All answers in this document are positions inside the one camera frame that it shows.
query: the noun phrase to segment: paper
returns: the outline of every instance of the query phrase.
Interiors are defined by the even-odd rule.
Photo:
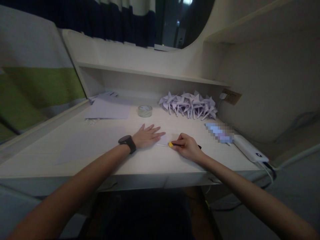
[[[130,103],[108,94],[99,94],[90,106],[85,118],[127,119],[129,117]]]
[[[168,145],[167,135],[163,135],[160,137],[160,140],[156,143],[156,145]]]
[[[109,95],[109,96],[112,96],[112,97],[118,96],[118,93],[112,92],[112,91],[108,91],[108,92],[105,92],[103,94]],[[98,95],[93,96],[93,97],[89,97],[88,99],[90,100],[90,103],[93,104],[97,97],[98,97]]]
[[[77,132],[68,139],[55,165],[105,153],[125,135],[123,127]]]
[[[173,110],[177,117],[181,113],[182,116],[187,115],[188,118],[201,117],[202,121],[207,117],[216,119],[218,112],[212,97],[206,96],[206,99],[203,99],[197,91],[194,91],[194,95],[183,92],[181,96],[171,95],[169,92],[167,96],[160,99],[159,104],[169,114]]]

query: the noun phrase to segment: forearm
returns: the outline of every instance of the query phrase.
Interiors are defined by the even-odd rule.
[[[35,207],[8,239],[59,237],[77,209],[129,153],[127,145],[118,145],[97,158]]]
[[[316,231],[286,205],[214,159],[199,163],[212,172],[261,221],[284,239],[318,239]]]

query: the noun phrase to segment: hand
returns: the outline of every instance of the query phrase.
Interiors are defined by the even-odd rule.
[[[154,124],[144,129],[144,124],[143,124],[139,129],[139,131],[135,135],[133,135],[132,140],[137,148],[150,147],[151,145],[158,142],[162,135],[166,134],[165,132],[155,133],[160,129],[160,127],[156,127],[156,128],[153,128],[153,127],[154,127]]]
[[[187,134],[181,133],[178,140],[172,141],[172,143],[182,145],[183,147],[173,146],[173,149],[193,162],[199,163],[206,156],[199,148],[196,140]]]

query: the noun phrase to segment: wristwatch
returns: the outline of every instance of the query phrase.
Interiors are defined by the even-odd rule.
[[[137,148],[136,145],[134,144],[132,137],[130,135],[124,136],[122,138],[119,139],[118,143],[121,144],[127,144],[130,148],[130,154],[134,153]]]

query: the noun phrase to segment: left hand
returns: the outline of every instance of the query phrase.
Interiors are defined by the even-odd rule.
[[[160,127],[156,127],[156,128],[153,128],[153,127],[154,127],[154,124],[144,129],[144,124],[143,124],[139,129],[139,131],[132,136],[132,140],[137,148],[150,147],[151,145],[158,142],[161,136],[166,134],[165,132],[155,133],[160,129]]]

